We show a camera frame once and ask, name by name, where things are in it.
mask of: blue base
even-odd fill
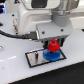
[[[47,59],[49,61],[57,61],[58,59],[60,59],[61,52],[59,50],[57,52],[51,53],[49,50],[46,49],[43,51],[43,56],[45,59]]]

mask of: black mat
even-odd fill
[[[84,84],[84,62],[11,84]]]

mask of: table surface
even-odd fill
[[[14,34],[11,14],[0,15],[0,30]],[[29,68],[25,53],[42,48],[42,43],[17,40],[0,35],[0,84],[7,84],[84,61],[84,32],[74,30],[61,48],[66,60]]]

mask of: metal plate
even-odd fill
[[[28,64],[29,64],[30,68],[51,63],[51,61],[48,61],[43,57],[43,49],[26,53],[26,58],[28,60]],[[61,51],[60,59],[57,61],[64,60],[64,59],[66,59],[66,57],[63,54],[63,52]]]

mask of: cable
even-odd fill
[[[37,33],[36,33],[36,31],[30,32],[29,34],[25,34],[25,35],[11,35],[11,34],[5,33],[5,32],[3,32],[3,31],[0,30],[0,34],[4,35],[6,37],[16,38],[16,39],[37,40]]]

